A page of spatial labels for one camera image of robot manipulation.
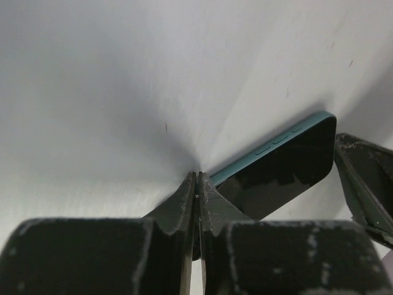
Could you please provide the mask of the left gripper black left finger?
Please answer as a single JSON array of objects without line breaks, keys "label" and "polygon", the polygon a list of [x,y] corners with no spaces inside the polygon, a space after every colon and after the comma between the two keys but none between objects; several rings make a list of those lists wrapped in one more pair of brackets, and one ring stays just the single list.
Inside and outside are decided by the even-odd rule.
[{"label": "left gripper black left finger", "polygon": [[142,218],[23,221],[1,253],[2,294],[188,294],[196,175]]}]

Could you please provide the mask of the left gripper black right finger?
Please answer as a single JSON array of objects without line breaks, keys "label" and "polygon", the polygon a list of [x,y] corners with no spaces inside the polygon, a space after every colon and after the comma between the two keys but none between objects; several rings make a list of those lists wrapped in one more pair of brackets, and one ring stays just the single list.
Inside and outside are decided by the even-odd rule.
[{"label": "left gripper black right finger", "polygon": [[364,230],[350,221],[254,221],[198,176],[205,294],[391,294]]}]

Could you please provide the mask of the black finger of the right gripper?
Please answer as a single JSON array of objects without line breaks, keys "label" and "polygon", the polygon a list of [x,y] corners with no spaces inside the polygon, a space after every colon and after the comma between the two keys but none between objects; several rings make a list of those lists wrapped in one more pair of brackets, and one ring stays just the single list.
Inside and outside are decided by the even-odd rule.
[{"label": "black finger of the right gripper", "polygon": [[392,150],[347,133],[335,138],[337,166],[352,220],[392,248]]}]

